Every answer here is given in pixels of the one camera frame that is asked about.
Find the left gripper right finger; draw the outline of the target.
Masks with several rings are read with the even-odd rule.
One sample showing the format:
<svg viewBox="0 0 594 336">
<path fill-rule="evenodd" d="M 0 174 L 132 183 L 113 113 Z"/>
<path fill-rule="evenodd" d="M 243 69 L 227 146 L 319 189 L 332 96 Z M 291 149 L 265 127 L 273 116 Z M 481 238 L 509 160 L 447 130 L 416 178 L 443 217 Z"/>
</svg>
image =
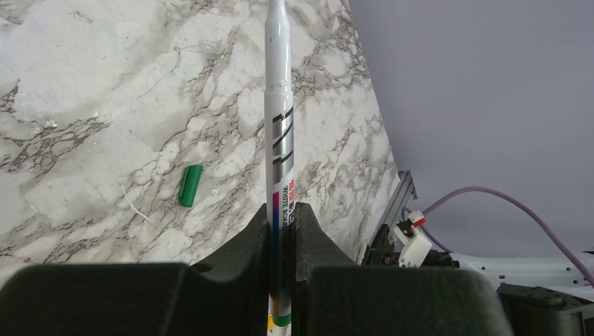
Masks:
<svg viewBox="0 0 594 336">
<path fill-rule="evenodd" d="M 357 264 L 295 208 L 293 335 L 511 335 L 499 299 L 480 275 L 440 267 Z"/>
</svg>

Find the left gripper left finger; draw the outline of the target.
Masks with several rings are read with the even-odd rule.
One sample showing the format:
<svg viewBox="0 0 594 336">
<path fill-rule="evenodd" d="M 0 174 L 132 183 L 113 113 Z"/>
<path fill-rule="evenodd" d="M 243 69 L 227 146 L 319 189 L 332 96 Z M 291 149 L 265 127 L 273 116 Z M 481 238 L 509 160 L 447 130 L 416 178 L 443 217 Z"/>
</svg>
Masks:
<svg viewBox="0 0 594 336">
<path fill-rule="evenodd" d="M 1 289 L 2 335 L 264 335 L 268 227 L 260 208 L 193 265 L 37 265 Z"/>
</svg>

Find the green pen cap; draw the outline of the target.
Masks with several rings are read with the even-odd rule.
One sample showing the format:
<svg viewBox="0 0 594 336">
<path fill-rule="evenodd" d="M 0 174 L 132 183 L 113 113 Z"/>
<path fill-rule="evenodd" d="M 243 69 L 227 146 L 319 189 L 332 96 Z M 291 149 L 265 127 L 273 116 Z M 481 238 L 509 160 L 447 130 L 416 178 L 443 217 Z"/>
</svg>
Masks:
<svg viewBox="0 0 594 336">
<path fill-rule="evenodd" d="M 192 164 L 185 168 L 178 194 L 181 206 L 188 208 L 193 206 L 202 172 L 201 164 Z"/>
</svg>

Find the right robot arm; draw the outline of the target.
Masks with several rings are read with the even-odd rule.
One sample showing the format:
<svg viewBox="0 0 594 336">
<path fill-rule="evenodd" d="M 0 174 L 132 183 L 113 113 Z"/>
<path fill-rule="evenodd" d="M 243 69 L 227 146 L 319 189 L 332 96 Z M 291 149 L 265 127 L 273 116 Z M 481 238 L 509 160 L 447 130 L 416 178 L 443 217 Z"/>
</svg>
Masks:
<svg viewBox="0 0 594 336">
<path fill-rule="evenodd" d="M 479 258 L 432 249 L 422 266 L 481 274 L 497 291 L 515 335 L 593 334 L 593 287 L 564 258 Z"/>
</svg>

